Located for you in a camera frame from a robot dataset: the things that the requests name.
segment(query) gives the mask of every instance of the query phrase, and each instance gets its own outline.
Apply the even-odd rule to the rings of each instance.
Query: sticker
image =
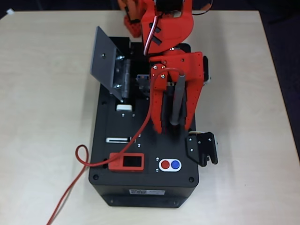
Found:
[[[137,189],[130,189],[129,193],[131,195],[165,195],[165,191],[163,191],[163,190],[137,190]]]

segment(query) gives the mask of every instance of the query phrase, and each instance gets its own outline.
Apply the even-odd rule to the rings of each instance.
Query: red button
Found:
[[[161,163],[161,167],[163,168],[163,169],[167,169],[167,168],[169,168],[169,166],[170,166],[170,163],[168,162],[168,161],[163,161],[162,163]]]

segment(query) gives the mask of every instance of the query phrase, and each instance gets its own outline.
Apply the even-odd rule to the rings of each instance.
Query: table surface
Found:
[[[90,60],[96,26],[130,36],[123,14],[18,12],[0,20],[0,224],[46,224],[91,146],[99,83]],[[54,224],[300,224],[300,169],[260,16],[195,16],[187,43],[210,60],[196,111],[215,133],[218,165],[179,209],[113,208],[78,181]]]

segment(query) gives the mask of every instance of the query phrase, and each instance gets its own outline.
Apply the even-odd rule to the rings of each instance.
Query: bolt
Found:
[[[125,58],[125,56],[120,55],[120,56],[118,56],[118,57],[116,58],[116,60],[122,60],[122,59],[124,59],[124,58]]]

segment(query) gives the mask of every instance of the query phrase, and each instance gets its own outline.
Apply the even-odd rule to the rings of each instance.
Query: black metal bracket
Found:
[[[205,167],[209,160],[212,164],[217,164],[217,144],[215,136],[211,132],[190,132],[186,138],[187,157],[202,167]]]

